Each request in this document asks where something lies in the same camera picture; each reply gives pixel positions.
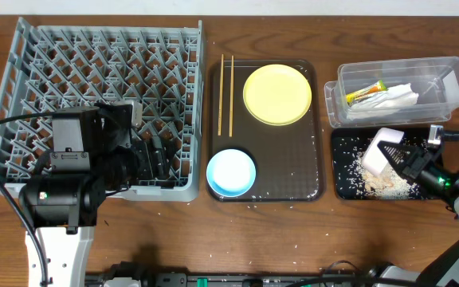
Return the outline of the white pink bowl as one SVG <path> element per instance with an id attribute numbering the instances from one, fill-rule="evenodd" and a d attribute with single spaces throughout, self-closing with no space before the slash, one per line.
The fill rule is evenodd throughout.
<path id="1" fill-rule="evenodd" d="M 385 169 L 388 161 L 378 148 L 381 141 L 399 144 L 404 136 L 404 132 L 391 128 L 380 128 L 371 141 L 362 157 L 363 167 L 373 176 L 379 177 Z"/>

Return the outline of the white napkin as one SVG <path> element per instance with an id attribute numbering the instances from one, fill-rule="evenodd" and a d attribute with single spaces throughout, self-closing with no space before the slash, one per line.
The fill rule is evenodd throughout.
<path id="1" fill-rule="evenodd" d="M 418 98 L 419 94 L 412 90 L 411 83 L 396 85 L 353 100 L 347 118 L 357 120 L 394 114 L 402 108 L 416 105 Z"/>

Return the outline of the wooden chopstick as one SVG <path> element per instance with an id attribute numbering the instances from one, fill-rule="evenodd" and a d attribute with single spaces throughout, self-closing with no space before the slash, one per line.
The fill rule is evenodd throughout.
<path id="1" fill-rule="evenodd" d="M 225 55 L 223 53 L 221 55 L 221 60 L 220 60 L 219 97 L 218 97 L 218 136 L 222 135 L 224 68 L 225 68 Z"/>
<path id="2" fill-rule="evenodd" d="M 230 89 L 229 89 L 229 137 L 233 137 L 233 103 L 234 103 L 234 55 L 230 62 Z"/>

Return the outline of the green orange snack wrapper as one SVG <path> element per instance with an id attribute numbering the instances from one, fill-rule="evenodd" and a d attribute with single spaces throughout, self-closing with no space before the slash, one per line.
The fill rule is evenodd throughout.
<path id="1" fill-rule="evenodd" d="M 368 94 L 374 93 L 374 92 L 383 92 L 386 91 L 387 87 L 384 85 L 383 81 L 377 81 L 372 85 L 369 85 L 365 88 L 361 88 L 360 90 L 348 93 L 346 95 L 346 100 L 349 105 L 353 105 L 354 102 Z"/>

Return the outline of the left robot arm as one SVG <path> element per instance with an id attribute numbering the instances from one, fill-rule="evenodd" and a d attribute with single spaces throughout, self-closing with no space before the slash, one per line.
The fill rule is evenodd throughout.
<path id="1" fill-rule="evenodd" d="M 25 236 L 29 285 L 84 285 L 99 206 L 141 180 L 169 175 L 175 144 L 131 136 L 142 111 L 141 104 L 124 101 L 53 114 L 53 148 L 19 193 L 31 225 Z"/>

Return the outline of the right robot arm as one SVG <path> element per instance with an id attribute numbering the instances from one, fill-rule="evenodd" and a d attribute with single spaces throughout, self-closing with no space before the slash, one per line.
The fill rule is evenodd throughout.
<path id="1" fill-rule="evenodd" d="M 437 164 L 438 153 L 416 146 L 381 141 L 379 150 L 404 179 L 446 203 L 459 222 L 459 171 L 451 173 Z M 459 286 L 459 239 L 420 273 L 391 265 L 375 279 L 383 286 Z"/>

